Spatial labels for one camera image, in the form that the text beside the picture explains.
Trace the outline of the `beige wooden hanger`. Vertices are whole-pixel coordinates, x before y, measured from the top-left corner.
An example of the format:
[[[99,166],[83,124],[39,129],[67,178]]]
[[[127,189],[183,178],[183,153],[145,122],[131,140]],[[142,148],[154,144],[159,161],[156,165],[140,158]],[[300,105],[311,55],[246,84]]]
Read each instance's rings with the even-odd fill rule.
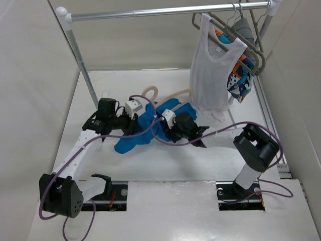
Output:
[[[170,111],[175,112],[178,108],[180,108],[181,106],[185,105],[186,103],[190,102],[192,100],[193,97],[193,91],[191,89],[184,89],[184,90],[180,90],[177,91],[165,98],[163,98],[161,101],[159,101],[157,104],[154,103],[156,97],[158,96],[158,88],[154,85],[147,87],[143,92],[142,92],[142,96],[146,97],[147,93],[152,91],[153,92],[153,96],[150,98],[150,101],[152,102],[152,104],[155,106],[155,108],[160,107],[162,104],[164,104],[165,102],[167,102],[168,100],[172,99],[172,98],[177,98],[180,95],[184,95],[187,94],[187,98],[183,101],[180,102],[178,105],[176,105],[175,107],[171,108]]]

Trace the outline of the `grey empty hanger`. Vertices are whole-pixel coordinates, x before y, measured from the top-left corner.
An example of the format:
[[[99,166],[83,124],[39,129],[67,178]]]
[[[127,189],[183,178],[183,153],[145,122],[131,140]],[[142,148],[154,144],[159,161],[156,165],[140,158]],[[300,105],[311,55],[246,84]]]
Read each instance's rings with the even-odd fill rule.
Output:
[[[255,17],[255,14],[254,14],[254,10],[250,9],[248,11],[249,11],[250,18],[247,19],[247,20],[248,20],[248,23],[250,25],[250,28],[251,28],[251,31],[252,31],[252,34],[253,34],[253,37],[254,37],[255,44],[252,45],[245,38],[243,38],[240,34],[238,34],[238,35],[239,35],[239,38],[247,45],[247,49],[245,50],[244,54],[254,64],[254,67],[255,67],[255,70],[256,70],[255,71],[255,75],[259,76],[263,72],[264,67],[266,65],[266,60],[265,60],[265,57],[264,57],[264,54],[263,54],[263,52],[264,52],[263,45],[262,45],[262,42],[261,42],[262,35],[260,34],[259,29],[258,29],[258,21],[260,20],[261,17],[263,17],[263,15],[258,20],[256,20],[256,17]],[[243,15],[242,10],[240,10],[239,12],[240,12],[240,18],[246,18]]]

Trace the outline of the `grey garment on hanger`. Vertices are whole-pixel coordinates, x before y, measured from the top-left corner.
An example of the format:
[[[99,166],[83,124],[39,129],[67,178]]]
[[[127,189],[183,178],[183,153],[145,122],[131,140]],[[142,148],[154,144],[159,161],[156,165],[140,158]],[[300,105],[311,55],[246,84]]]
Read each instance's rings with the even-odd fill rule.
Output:
[[[248,20],[246,18],[240,18],[239,20],[237,20],[234,24],[234,29],[238,34],[240,34],[243,38],[245,38],[252,45],[255,44],[250,25],[249,25]]]

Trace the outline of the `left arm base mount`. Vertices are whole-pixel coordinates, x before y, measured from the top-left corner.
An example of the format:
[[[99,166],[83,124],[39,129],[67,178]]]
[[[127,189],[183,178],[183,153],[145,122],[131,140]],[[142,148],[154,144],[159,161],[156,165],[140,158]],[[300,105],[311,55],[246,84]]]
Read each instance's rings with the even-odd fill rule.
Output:
[[[128,182],[113,181],[112,188],[107,194],[99,194],[92,198],[96,211],[117,212],[126,211],[128,196]]]

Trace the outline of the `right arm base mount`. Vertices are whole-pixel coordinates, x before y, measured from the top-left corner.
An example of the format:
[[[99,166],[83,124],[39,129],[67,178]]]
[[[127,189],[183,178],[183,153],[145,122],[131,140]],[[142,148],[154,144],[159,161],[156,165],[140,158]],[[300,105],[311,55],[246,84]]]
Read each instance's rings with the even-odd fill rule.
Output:
[[[233,182],[217,182],[217,198],[220,211],[264,211],[264,202],[260,191],[260,185],[255,181],[249,189],[237,187]]]

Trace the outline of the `metal clothes rack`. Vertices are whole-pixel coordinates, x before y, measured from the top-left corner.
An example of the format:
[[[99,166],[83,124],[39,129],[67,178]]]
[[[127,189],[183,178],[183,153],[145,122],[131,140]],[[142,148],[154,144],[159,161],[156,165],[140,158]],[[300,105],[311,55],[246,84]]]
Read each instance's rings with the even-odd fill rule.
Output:
[[[133,18],[133,17],[148,17],[148,16],[162,16],[162,15],[176,15],[176,14],[194,14],[194,13],[213,13],[226,11],[241,11],[241,10],[255,10],[266,9],[266,14],[273,16],[276,14],[281,1],[265,1],[256,3],[230,3],[220,5],[208,6],[190,6],[190,7],[175,7],[175,8],[161,8],[148,10],[131,10],[122,12],[108,12],[108,13],[92,13],[92,14],[71,14],[64,7],[54,9],[54,13],[61,25],[67,41],[71,46],[71,50],[75,55],[77,64],[87,84],[90,96],[95,107],[98,107],[97,94],[90,80],[88,71],[85,67],[83,57],[72,31],[71,24],[76,21],[102,20],[102,19],[117,19],[117,18]]]

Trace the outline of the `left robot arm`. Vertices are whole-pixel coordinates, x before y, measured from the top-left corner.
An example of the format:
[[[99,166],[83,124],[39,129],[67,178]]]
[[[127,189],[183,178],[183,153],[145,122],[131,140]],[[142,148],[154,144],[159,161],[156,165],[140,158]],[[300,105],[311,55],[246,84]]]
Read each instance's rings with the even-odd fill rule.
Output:
[[[51,174],[41,176],[40,212],[75,218],[85,202],[97,196],[106,199],[111,195],[112,181],[109,176],[95,173],[86,181],[80,181],[80,177],[92,155],[113,130],[121,130],[127,136],[142,131],[137,114],[142,104],[130,99],[122,113],[117,115],[117,103],[113,98],[101,98],[97,111],[83,125],[69,155]]]

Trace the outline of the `white mesh tank top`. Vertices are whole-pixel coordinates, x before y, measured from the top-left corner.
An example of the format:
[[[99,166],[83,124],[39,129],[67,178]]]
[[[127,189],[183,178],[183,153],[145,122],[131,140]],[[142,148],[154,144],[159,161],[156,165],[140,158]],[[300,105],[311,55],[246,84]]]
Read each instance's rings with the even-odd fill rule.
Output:
[[[227,82],[232,69],[246,50],[239,38],[230,44],[219,41],[208,14],[201,15],[198,42],[190,70],[192,104],[199,114],[220,122],[228,110]]]

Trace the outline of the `blue t shirt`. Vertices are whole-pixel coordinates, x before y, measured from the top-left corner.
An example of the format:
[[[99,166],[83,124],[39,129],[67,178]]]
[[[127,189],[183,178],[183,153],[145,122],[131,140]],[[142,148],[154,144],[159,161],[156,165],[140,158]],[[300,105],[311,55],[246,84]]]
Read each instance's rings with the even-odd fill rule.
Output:
[[[156,111],[159,114],[162,114],[166,109],[172,109],[179,104],[181,103],[177,98],[171,98],[170,100],[166,101],[164,104],[157,107]],[[184,112],[187,112],[193,118],[193,120],[197,119],[196,111],[192,108],[190,103],[186,103],[174,111],[176,115]],[[151,125],[152,121],[153,121],[153,108],[151,107],[150,104],[147,104],[145,107],[145,113],[143,113],[138,118],[138,123],[145,131]],[[160,123],[156,123],[152,129],[154,134],[158,136],[160,139],[166,142],[170,141],[170,139],[165,136],[165,133]],[[148,131],[139,137],[119,139],[119,141],[114,145],[114,150],[119,154],[125,154],[131,151],[136,145],[149,144],[153,138],[154,136],[152,135],[151,131]]]

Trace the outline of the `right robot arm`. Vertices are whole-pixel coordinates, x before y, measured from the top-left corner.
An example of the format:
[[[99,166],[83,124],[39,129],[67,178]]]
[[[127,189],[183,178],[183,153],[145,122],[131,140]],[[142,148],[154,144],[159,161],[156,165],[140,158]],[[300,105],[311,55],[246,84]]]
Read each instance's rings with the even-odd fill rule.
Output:
[[[162,118],[164,133],[174,143],[186,139],[199,148],[223,147],[239,152],[245,164],[231,185],[234,198],[242,198],[250,192],[252,184],[280,151],[278,142],[256,123],[216,131],[209,126],[198,126],[187,112],[176,115],[166,109]]]

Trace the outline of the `colourful patterned garment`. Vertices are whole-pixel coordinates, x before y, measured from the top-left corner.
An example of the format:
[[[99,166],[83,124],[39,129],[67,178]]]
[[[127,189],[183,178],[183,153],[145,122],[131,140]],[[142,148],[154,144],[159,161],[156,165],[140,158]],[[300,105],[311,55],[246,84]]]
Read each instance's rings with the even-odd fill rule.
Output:
[[[222,43],[231,44],[233,42],[230,41],[230,39],[221,31],[215,30],[215,33]],[[249,69],[252,70],[254,68],[254,64],[245,54],[242,54],[239,60]],[[236,99],[241,103],[245,99],[246,95],[251,91],[253,81],[254,74],[250,74],[245,67],[236,63],[227,81],[227,90],[231,94],[232,100]]]

